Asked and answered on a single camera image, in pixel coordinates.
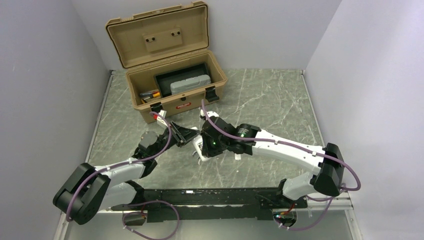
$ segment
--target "black tray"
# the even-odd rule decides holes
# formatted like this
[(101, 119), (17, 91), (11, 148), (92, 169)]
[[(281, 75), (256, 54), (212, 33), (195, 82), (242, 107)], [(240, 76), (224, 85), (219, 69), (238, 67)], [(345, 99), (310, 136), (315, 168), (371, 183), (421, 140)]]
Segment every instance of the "black tray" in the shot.
[(171, 84), (189, 79), (198, 77), (200, 75), (209, 75), (208, 66), (206, 62), (196, 64), (189, 67), (180, 68), (177, 70), (157, 74), (154, 76), (154, 81), (159, 89), (160, 96), (162, 98), (169, 97), (172, 95), (171, 93)]

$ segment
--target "tan toolbox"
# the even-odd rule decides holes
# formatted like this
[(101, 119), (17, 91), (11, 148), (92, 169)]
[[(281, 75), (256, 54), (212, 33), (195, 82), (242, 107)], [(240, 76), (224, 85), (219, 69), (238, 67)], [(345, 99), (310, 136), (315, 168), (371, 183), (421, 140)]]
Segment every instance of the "tan toolbox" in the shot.
[[(222, 98), (227, 77), (208, 50), (208, 5), (203, 1), (111, 19), (106, 30), (125, 69), (132, 105), (147, 123), (149, 112), (175, 115)], [(211, 84), (142, 103), (139, 94), (157, 90), (155, 76), (206, 63)]]

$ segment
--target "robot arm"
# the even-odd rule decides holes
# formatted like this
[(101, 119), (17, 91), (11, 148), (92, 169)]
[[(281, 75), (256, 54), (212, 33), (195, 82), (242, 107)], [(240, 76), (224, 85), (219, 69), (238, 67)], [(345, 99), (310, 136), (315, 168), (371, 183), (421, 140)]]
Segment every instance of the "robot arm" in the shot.
[[(292, 179), (283, 179), (278, 186), (278, 194), (288, 201), (295, 201), (316, 192), (332, 197), (341, 193), (340, 186), (344, 167), (319, 156), (329, 155), (343, 161), (337, 145), (332, 143), (328, 143), (326, 147), (306, 145), (276, 136), (250, 124), (243, 123), (234, 127), (212, 111), (207, 112), (207, 114), (210, 120), (227, 134), (257, 140), (245, 141), (230, 138), (217, 131), (206, 121), (202, 127), (201, 144), (199, 141), (193, 143), (202, 160), (208, 160), (228, 150), (237, 155), (265, 156), (297, 165), (306, 173)], [(200, 112), (200, 117), (206, 119), (203, 111)], [(259, 141), (259, 139), (271, 140), (271, 142)], [(308, 149), (311, 153), (293, 147), (294, 145)]]
[[(193, 140), (196, 151), (203, 161), (222, 154), (224, 151), (230, 151), (237, 155), (266, 156), (295, 164), (306, 170), (306, 173), (298, 177), (283, 179), (279, 183), (275, 195), (270, 196), (273, 203), (294, 205), (295, 201), (299, 201), (301, 197), (315, 192), (333, 197), (340, 194), (344, 167), (332, 160), (319, 156), (326, 154), (343, 161), (336, 145), (329, 143), (324, 148), (305, 145), (273, 135), (250, 124), (243, 123), (234, 127), (226, 123), (214, 112), (208, 112), (208, 116), (226, 134), (219, 132), (209, 121), (203, 124), (201, 131), (195, 128), (184, 128), (171, 122), (170, 129), (172, 134), (167, 148), (174, 145), (182, 147)], [(233, 139), (229, 136), (255, 138), (256, 140)], [(145, 190), (132, 180), (149, 175), (157, 163), (154, 159), (137, 163), (133, 162), (156, 155), (165, 147), (168, 137), (169, 130), (167, 126), (164, 133), (159, 136), (154, 132), (145, 132), (141, 136), (141, 141), (134, 155), (121, 162), (122, 165), (116, 168), (108, 169), (109, 166), (91, 166), (88, 163), (79, 165), (54, 196), (53, 204), (63, 212), (66, 212), (76, 189), (82, 182), (86, 181), (88, 176), (97, 170), (105, 168), (107, 169), (106, 171), (98, 173), (91, 178), (76, 196), (70, 211), (70, 217), (75, 222), (80, 225), (85, 224), (94, 217), (98, 210), (108, 207), (123, 203), (136, 204), (144, 202)], [(290, 145), (309, 149), (310, 153)]]
[[(181, 127), (174, 122), (170, 123), (170, 129), (172, 137), (167, 149), (174, 145), (182, 147), (199, 134), (196, 129)], [(144, 189), (132, 180), (148, 176), (157, 166), (157, 162), (154, 159), (138, 163), (133, 162), (158, 153), (165, 147), (168, 137), (168, 128), (159, 136), (151, 131), (145, 132), (141, 136), (141, 141), (135, 149), (134, 155), (120, 162), (122, 165), (116, 168), (110, 168), (110, 165), (80, 164), (56, 193), (53, 204), (66, 213), (71, 199), (81, 183), (97, 170), (105, 168), (107, 168), (106, 171), (97, 174), (87, 182), (72, 205), (70, 216), (76, 223), (80, 225), (87, 223), (98, 210), (122, 203), (142, 202), (144, 200)]]

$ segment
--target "black metal base plate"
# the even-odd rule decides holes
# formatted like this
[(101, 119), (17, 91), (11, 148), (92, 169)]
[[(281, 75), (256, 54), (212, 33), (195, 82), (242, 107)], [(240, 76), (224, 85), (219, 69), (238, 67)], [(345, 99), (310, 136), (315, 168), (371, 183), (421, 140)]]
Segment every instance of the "black metal base plate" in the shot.
[[(257, 218), (272, 220), (271, 209), (288, 209), (292, 205), (277, 198), (276, 187), (257, 188), (194, 188), (194, 189), (145, 189), (144, 200), (162, 200), (172, 204), (181, 220)], [(307, 208), (305, 199), (294, 201), (294, 208)], [(140, 210), (139, 207), (118, 205), (114, 211)], [(148, 211), (147, 222), (157, 223), (175, 220), (174, 211), (165, 204), (152, 203), (144, 207)]]

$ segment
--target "toolbox lid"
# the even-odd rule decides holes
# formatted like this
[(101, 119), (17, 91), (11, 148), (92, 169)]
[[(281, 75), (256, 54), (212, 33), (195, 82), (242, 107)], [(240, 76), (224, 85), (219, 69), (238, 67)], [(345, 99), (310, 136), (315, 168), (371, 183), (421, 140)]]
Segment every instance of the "toolbox lid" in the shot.
[(203, 1), (114, 18), (106, 30), (125, 69), (209, 46)]

